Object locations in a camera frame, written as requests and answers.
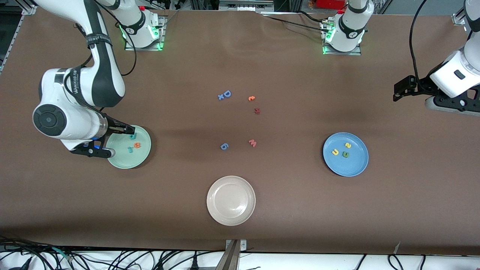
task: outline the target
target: white plate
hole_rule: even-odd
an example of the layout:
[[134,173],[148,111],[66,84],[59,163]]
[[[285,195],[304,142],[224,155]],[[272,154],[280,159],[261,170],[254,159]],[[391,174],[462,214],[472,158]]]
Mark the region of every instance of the white plate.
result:
[[214,220],[226,226],[247,221],[255,209],[252,186],[238,176],[224,176],[210,187],[207,195],[208,212]]

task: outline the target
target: brown table surface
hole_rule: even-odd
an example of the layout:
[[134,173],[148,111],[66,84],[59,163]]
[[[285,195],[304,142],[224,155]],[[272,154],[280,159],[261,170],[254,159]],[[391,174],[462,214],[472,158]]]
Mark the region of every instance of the brown table surface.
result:
[[[323,55],[315,30],[253,12],[180,11],[164,51],[139,52],[125,98],[104,110],[153,140],[142,166],[120,170],[34,128],[45,70],[89,55],[71,22],[39,9],[0,76],[2,233],[57,245],[222,249],[245,238],[254,251],[391,253],[401,241],[399,253],[480,254],[479,118],[428,110],[425,97],[392,101],[393,85],[413,73],[411,20],[373,16],[362,56],[345,57]],[[133,52],[106,21],[126,72]],[[420,17],[420,75],[465,39],[448,16]],[[359,176],[325,165],[323,143],[336,132],[367,145]],[[245,178],[257,198],[235,227],[206,208],[225,175]]]

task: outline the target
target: white floor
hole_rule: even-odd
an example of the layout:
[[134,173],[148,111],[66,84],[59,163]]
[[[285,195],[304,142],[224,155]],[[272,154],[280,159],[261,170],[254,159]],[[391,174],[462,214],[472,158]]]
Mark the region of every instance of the white floor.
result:
[[[101,260],[104,262],[112,262],[120,251],[106,251],[106,252],[77,252],[84,255],[86,258]],[[120,267],[126,267],[132,260],[139,255],[145,253],[139,251],[136,254],[129,256],[125,261],[122,261]],[[0,253],[0,256],[6,255],[6,252]],[[136,261],[139,265],[129,267],[131,270],[150,270],[158,261],[161,252],[155,251],[153,253],[155,259],[146,255]],[[44,257],[56,267],[55,260],[48,254],[43,254]],[[171,266],[178,262],[191,257],[192,251],[185,251],[173,259],[168,261],[164,270],[169,270]],[[198,265],[200,267],[216,266],[222,256],[222,252],[215,252],[205,254],[198,257]],[[18,253],[12,254],[2,261],[0,261],[0,270],[8,270],[14,267],[21,267],[30,255],[20,255]],[[357,267],[362,255],[343,255],[343,254],[270,254],[270,253],[242,253],[240,255],[239,270],[251,270],[260,267],[260,270],[354,270]],[[418,270],[422,256],[402,256],[398,258],[402,263],[404,270]],[[394,266],[398,269],[396,261],[392,260]],[[174,270],[186,270],[192,265],[192,260],[186,261],[178,265]],[[66,260],[62,260],[61,268],[65,270],[71,269]],[[78,264],[74,263],[75,269],[82,269]],[[91,270],[107,270],[108,266],[97,263],[89,263]],[[454,257],[454,256],[427,256],[423,270],[476,270],[480,268],[479,257]],[[361,270],[394,270],[387,261],[386,255],[367,255],[363,261]],[[39,258],[34,257],[31,261],[29,270],[44,270],[44,266]]]

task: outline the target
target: red object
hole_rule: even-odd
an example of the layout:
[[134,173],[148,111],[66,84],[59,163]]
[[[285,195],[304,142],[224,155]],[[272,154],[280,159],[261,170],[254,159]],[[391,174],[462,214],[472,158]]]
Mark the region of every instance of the red object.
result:
[[345,0],[317,0],[317,8],[341,10],[345,6]]

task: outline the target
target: metal frame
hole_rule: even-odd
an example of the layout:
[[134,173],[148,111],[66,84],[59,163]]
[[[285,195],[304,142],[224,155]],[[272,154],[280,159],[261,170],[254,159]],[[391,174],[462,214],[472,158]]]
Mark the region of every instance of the metal frame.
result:
[[220,0],[218,4],[220,11],[242,11],[249,10],[258,13],[273,12],[273,0]]
[[215,270],[237,270],[239,267],[240,249],[242,248],[242,240],[235,239],[230,240],[227,243],[228,247],[222,255],[222,258],[218,262]]
[[465,24],[465,9],[462,7],[455,14],[452,14],[452,22],[454,25]]
[[22,15],[33,15],[36,11],[35,3],[31,0],[15,0],[22,8]]
[[10,42],[10,45],[8,46],[7,53],[5,53],[5,58],[3,59],[3,62],[1,63],[0,75],[1,75],[1,72],[3,71],[3,68],[5,67],[5,64],[7,63],[7,58],[10,55],[10,51],[12,50],[13,43],[15,42],[15,39],[17,38],[17,34],[20,31],[20,26],[22,25],[22,23],[24,21],[24,18],[25,18],[25,15],[22,15],[22,17],[20,18],[20,21],[18,22],[18,26],[17,26],[17,29],[15,30],[15,34],[13,34],[13,38],[12,38],[12,41]]

